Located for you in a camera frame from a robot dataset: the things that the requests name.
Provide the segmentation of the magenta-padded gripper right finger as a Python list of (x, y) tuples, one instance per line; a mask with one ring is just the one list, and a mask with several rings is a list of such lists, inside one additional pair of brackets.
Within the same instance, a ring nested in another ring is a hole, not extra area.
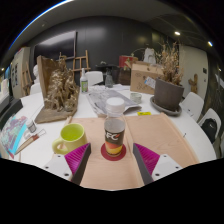
[(137, 143), (133, 144), (133, 154), (145, 185), (182, 169), (168, 154), (159, 155)]

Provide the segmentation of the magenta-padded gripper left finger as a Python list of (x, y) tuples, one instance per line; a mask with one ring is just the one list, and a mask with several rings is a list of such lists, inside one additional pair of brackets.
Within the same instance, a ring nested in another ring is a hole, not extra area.
[(91, 144), (87, 143), (66, 155), (55, 155), (53, 159), (43, 166), (43, 169), (79, 185), (82, 181), (90, 154)]

